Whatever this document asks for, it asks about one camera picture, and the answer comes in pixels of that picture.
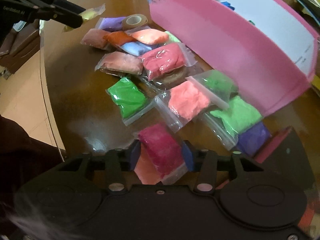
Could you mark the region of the olive yellow clay bag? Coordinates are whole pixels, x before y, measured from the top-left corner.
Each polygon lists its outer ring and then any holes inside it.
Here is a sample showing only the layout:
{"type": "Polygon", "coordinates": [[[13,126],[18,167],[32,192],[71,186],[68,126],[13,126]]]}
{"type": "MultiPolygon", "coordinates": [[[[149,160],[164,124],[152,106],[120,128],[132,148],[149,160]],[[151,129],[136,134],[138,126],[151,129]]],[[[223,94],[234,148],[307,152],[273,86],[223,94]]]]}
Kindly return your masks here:
{"type": "Polygon", "coordinates": [[[95,7],[85,9],[77,4],[72,3],[62,18],[62,23],[65,25],[65,31],[80,28],[86,22],[100,16],[105,11],[105,3],[95,7]]]}

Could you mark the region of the magenta clay bag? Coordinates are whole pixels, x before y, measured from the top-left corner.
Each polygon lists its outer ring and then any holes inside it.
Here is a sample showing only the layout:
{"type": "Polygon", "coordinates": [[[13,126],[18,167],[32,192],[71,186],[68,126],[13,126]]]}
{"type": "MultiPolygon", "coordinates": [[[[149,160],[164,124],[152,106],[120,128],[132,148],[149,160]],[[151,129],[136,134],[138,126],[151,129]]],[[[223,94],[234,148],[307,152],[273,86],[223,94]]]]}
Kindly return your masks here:
{"type": "Polygon", "coordinates": [[[142,184],[176,183],[188,171],[182,148],[163,124],[149,126],[137,134],[141,153],[135,173],[142,184]]]}

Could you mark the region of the pink box lid with portrait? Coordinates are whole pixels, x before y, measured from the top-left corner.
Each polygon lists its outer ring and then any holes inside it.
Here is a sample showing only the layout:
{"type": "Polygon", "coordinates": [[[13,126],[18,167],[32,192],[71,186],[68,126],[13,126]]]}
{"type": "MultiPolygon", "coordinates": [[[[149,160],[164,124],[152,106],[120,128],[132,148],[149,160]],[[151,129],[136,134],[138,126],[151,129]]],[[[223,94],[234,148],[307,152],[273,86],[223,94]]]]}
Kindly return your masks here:
{"type": "Polygon", "coordinates": [[[308,156],[297,132],[289,127],[254,158],[232,156],[220,203],[243,224],[277,229],[298,223],[308,200],[317,196],[308,156]]]}

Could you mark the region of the light pink clay bag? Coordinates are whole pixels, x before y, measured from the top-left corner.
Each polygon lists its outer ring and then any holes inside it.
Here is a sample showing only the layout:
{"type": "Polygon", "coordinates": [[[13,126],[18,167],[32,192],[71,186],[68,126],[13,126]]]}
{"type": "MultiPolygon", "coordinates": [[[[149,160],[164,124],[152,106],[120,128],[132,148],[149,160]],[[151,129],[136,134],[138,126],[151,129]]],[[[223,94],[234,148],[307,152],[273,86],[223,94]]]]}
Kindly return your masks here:
{"type": "Polygon", "coordinates": [[[81,44],[92,46],[98,49],[105,49],[108,44],[107,37],[110,35],[109,31],[101,29],[90,29],[82,38],[81,44]]]}

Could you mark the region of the light green clay bag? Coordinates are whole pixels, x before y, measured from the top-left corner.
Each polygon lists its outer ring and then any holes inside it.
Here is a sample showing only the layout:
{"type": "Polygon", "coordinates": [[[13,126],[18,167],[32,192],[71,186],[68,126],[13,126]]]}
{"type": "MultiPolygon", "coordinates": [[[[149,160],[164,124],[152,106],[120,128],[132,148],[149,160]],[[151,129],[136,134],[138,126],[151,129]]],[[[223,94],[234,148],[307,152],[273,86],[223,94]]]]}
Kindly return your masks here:
{"type": "Polygon", "coordinates": [[[227,150],[237,145],[239,135],[262,119],[260,112],[238,95],[230,100],[227,110],[212,108],[201,115],[201,120],[227,150]]]}

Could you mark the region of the dark purple clay bag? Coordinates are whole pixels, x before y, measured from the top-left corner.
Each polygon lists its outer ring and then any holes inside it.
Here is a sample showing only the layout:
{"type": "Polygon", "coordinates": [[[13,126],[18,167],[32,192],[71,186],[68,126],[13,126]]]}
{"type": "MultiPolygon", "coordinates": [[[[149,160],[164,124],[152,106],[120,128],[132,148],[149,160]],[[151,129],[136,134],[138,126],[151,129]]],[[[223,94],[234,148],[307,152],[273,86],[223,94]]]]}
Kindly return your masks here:
{"type": "Polygon", "coordinates": [[[270,137],[271,134],[269,130],[261,121],[246,132],[238,135],[238,143],[236,147],[242,153],[253,157],[270,137]]]}

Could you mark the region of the orange clay bag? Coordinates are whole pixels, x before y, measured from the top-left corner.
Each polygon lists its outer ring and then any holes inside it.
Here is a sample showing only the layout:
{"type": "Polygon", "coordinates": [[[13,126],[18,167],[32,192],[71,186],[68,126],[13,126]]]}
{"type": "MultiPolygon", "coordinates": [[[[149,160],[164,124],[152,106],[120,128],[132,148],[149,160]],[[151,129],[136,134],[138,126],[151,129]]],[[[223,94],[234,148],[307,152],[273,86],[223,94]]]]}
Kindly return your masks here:
{"type": "Polygon", "coordinates": [[[136,39],[124,31],[115,31],[103,36],[103,39],[114,47],[121,47],[129,42],[136,42],[136,39]]]}

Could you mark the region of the bright green clay bag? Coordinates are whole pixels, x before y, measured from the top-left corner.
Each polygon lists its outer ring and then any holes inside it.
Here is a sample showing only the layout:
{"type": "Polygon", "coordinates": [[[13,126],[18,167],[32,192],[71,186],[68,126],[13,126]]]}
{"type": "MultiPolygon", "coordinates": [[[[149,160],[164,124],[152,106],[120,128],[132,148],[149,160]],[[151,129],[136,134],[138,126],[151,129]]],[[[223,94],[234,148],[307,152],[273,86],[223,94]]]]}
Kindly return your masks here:
{"type": "Polygon", "coordinates": [[[125,126],[129,126],[154,107],[154,101],[143,93],[128,77],[122,77],[106,93],[118,106],[125,126]]]}

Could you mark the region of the coral pink clay bag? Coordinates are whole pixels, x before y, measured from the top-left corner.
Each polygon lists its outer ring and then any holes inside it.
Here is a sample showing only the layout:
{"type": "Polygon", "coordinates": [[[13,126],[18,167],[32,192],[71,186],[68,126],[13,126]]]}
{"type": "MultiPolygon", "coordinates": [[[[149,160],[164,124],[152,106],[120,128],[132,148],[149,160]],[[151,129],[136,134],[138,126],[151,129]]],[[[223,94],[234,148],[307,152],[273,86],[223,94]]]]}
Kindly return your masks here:
{"type": "Polygon", "coordinates": [[[174,133],[210,106],[210,99],[191,81],[158,94],[154,102],[157,111],[174,133]]]}

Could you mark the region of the tan bandage tape roll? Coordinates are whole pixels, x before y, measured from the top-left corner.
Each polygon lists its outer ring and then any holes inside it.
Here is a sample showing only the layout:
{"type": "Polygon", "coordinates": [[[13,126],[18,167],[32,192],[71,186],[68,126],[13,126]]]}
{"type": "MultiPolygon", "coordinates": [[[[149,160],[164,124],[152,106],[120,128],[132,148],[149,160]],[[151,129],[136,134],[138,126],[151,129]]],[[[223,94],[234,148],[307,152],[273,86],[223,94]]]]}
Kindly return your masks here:
{"type": "Polygon", "coordinates": [[[125,17],[122,22],[122,29],[123,30],[130,30],[137,27],[144,26],[148,23],[148,19],[143,14],[133,14],[130,16],[125,17]]]}

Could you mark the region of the dark green clay bag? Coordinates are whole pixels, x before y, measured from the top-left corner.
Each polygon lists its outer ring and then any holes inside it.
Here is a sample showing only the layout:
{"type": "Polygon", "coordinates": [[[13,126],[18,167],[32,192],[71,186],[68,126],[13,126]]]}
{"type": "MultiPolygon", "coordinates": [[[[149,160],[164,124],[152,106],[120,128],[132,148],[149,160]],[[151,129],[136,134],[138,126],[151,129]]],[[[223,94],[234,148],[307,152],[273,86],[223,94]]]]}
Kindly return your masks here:
{"type": "Polygon", "coordinates": [[[209,70],[186,78],[201,93],[209,98],[210,102],[220,109],[228,109],[232,96],[238,93],[238,86],[227,75],[218,70],[209,70]]]}

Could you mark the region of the light blue clay bag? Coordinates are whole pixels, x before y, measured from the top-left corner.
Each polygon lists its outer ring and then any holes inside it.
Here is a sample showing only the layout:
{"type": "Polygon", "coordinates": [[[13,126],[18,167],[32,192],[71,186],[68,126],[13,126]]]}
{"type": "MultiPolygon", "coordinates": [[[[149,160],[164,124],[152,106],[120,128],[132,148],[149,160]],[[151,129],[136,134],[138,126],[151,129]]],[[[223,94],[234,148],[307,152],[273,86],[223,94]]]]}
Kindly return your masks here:
{"type": "Polygon", "coordinates": [[[120,49],[133,56],[141,56],[148,51],[156,49],[157,45],[148,45],[141,42],[127,42],[120,46],[120,49]]]}

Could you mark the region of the salmon pink clay bag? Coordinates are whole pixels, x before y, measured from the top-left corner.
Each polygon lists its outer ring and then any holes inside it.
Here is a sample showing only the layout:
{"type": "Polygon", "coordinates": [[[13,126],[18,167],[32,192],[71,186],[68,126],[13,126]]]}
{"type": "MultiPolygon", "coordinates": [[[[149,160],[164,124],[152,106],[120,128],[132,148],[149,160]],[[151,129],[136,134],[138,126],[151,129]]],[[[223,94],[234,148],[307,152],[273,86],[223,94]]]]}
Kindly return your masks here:
{"type": "Polygon", "coordinates": [[[139,58],[115,51],[105,54],[94,70],[100,70],[101,72],[116,76],[123,76],[125,74],[140,75],[143,72],[143,65],[139,58]]]}

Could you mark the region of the peach clay bag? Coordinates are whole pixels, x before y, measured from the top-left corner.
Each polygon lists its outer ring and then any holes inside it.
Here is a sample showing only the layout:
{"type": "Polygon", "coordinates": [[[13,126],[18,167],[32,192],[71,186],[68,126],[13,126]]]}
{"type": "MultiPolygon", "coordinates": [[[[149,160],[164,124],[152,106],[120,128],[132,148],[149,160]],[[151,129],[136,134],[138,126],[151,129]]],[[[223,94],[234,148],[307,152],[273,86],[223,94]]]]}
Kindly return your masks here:
{"type": "Polygon", "coordinates": [[[169,39],[169,35],[167,33],[157,29],[139,30],[131,33],[130,36],[137,41],[148,45],[165,43],[169,39]]]}

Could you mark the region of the red clay bag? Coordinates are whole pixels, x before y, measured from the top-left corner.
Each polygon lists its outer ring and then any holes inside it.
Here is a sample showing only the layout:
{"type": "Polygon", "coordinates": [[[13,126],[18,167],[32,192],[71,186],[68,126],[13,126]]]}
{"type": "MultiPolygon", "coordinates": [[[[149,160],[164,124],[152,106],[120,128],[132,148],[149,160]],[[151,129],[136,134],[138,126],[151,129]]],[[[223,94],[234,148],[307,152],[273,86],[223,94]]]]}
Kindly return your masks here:
{"type": "Polygon", "coordinates": [[[192,67],[197,61],[190,49],[181,42],[174,42],[153,49],[138,57],[146,71],[148,81],[183,66],[192,67]]]}

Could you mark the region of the pink cardboard box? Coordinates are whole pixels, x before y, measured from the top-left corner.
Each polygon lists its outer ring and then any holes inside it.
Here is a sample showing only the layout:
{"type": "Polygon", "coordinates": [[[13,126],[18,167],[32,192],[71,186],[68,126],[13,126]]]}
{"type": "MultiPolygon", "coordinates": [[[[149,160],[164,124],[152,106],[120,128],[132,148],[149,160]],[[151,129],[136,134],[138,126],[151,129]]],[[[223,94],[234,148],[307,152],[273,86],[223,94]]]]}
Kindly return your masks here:
{"type": "Polygon", "coordinates": [[[156,24],[233,79],[263,115],[310,87],[319,36],[282,0],[149,0],[149,7],[156,24]]]}

